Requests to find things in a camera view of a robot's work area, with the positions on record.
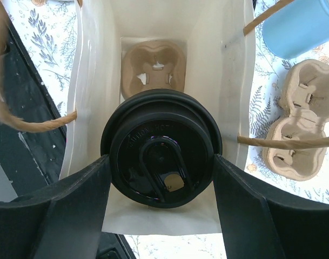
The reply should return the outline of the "black plastic cup lid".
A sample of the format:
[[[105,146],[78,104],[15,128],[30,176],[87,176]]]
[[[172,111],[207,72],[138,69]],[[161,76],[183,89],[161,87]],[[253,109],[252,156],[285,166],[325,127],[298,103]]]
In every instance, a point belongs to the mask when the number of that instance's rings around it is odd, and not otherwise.
[[[183,206],[212,181],[223,152],[213,116],[195,98],[155,89],[121,103],[106,123],[100,152],[113,185],[129,199],[161,209]]]

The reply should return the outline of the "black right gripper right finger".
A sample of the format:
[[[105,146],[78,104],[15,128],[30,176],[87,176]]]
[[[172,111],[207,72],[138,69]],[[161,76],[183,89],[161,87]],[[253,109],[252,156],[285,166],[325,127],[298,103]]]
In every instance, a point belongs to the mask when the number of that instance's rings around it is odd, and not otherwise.
[[[329,205],[270,185],[214,157],[227,258],[329,258]]]

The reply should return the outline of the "brown paper takeout bag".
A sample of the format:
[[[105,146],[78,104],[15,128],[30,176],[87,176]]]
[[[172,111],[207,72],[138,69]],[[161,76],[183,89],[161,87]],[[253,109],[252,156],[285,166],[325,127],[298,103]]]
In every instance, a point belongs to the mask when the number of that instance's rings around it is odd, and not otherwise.
[[[97,161],[78,199],[126,235],[258,234],[266,200],[234,182],[249,133],[251,1],[77,1],[78,38],[60,180]]]

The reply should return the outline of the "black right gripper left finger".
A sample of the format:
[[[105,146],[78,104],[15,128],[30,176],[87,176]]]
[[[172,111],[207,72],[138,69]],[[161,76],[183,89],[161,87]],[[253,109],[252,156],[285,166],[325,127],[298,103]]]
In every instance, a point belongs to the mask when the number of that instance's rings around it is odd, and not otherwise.
[[[95,258],[111,185],[109,157],[0,202],[0,258]]]

